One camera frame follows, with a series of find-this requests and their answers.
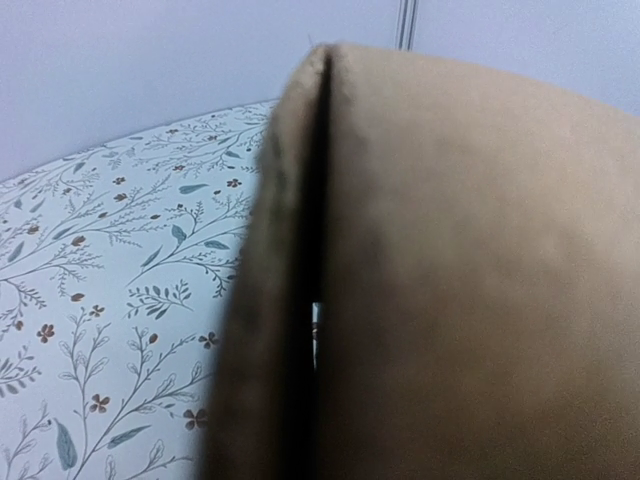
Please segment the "brown cardboard box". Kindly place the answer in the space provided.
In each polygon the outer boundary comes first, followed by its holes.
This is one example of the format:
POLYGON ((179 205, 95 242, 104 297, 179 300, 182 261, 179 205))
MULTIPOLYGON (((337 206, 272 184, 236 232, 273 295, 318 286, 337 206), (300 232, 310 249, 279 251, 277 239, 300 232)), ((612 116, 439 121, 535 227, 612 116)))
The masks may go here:
POLYGON ((635 479, 639 120, 314 48, 274 108, 201 479, 635 479))

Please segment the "floral patterned table mat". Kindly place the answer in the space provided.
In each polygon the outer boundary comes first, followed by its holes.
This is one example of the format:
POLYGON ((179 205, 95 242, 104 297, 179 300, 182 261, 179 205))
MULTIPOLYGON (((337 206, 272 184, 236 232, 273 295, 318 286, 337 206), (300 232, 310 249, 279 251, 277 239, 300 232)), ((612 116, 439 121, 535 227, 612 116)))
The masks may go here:
POLYGON ((1 475, 192 479, 272 102, 1 185, 1 475))

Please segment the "right aluminium frame post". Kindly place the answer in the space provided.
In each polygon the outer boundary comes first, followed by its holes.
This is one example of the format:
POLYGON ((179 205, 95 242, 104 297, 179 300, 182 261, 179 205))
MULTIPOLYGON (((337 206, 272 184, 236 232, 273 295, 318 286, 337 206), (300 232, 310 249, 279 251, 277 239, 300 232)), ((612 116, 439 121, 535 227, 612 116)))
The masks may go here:
POLYGON ((419 16, 419 0, 401 0, 399 2, 394 48, 412 51, 419 16))

